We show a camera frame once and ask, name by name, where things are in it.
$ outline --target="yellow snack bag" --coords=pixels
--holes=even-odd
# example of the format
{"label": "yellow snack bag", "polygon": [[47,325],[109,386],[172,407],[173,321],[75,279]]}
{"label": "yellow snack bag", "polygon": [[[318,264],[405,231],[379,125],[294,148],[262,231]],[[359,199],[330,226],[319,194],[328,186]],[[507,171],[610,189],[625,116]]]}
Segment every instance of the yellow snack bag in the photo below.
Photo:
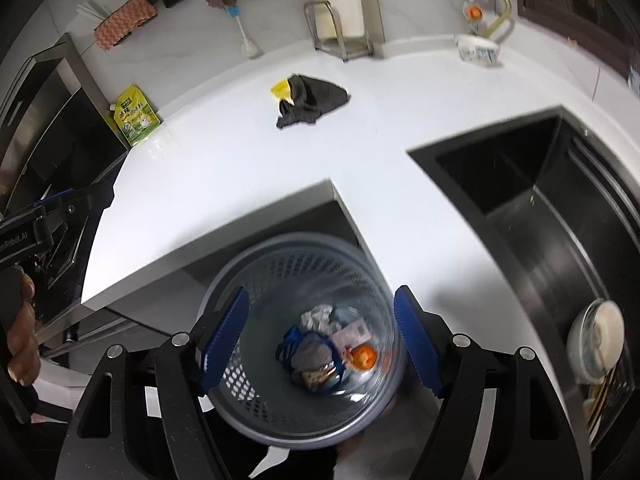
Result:
{"label": "yellow snack bag", "polygon": [[135,146],[160,125],[160,119],[135,85],[118,97],[113,119],[131,146]]}

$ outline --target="white bowl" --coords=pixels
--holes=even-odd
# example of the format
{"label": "white bowl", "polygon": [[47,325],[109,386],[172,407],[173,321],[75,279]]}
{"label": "white bowl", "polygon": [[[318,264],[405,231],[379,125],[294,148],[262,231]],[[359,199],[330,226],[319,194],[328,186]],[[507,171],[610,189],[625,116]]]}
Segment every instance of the white bowl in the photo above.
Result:
{"label": "white bowl", "polygon": [[601,384],[616,365],[625,343],[625,322],[613,301],[593,301],[569,331],[566,352],[576,380]]}

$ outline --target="finger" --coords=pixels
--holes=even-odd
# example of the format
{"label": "finger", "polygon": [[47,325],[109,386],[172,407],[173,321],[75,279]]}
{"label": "finger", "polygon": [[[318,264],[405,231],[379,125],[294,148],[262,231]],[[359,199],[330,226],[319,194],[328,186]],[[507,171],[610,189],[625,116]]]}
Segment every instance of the finger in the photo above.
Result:
{"label": "finger", "polygon": [[36,295],[36,286],[28,274],[22,276],[22,284],[20,285],[23,300],[31,300]]}
{"label": "finger", "polygon": [[7,369],[11,378],[17,383],[24,380],[25,375],[34,366],[36,357],[38,357],[38,342],[35,337],[30,337],[27,345],[9,361]]}
{"label": "finger", "polygon": [[38,378],[40,374],[40,356],[38,354],[33,355],[33,362],[29,370],[24,374],[22,380],[20,380],[20,384],[22,386],[31,386],[33,381]]}
{"label": "finger", "polygon": [[15,356],[27,345],[35,332],[35,326],[36,315],[33,307],[23,301],[14,323],[6,333],[6,345],[11,355]]}

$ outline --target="black kitchen sink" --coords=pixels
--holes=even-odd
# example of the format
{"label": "black kitchen sink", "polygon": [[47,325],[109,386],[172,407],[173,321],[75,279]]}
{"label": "black kitchen sink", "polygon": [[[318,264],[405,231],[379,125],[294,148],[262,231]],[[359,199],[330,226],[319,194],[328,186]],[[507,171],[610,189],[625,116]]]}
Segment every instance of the black kitchen sink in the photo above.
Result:
{"label": "black kitchen sink", "polygon": [[459,209],[518,295],[570,417],[580,416],[581,406],[564,344],[591,301],[620,306],[630,360],[640,370],[640,192],[593,132],[555,109],[410,156]]}

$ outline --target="cabinet door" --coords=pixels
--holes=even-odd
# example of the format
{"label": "cabinet door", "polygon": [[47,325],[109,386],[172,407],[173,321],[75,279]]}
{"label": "cabinet door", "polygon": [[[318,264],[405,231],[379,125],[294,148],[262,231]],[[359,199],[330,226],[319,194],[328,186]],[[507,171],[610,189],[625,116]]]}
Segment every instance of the cabinet door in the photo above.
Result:
{"label": "cabinet door", "polygon": [[628,75],[629,47],[638,35],[610,0],[518,0],[520,16],[577,41],[609,66]]}

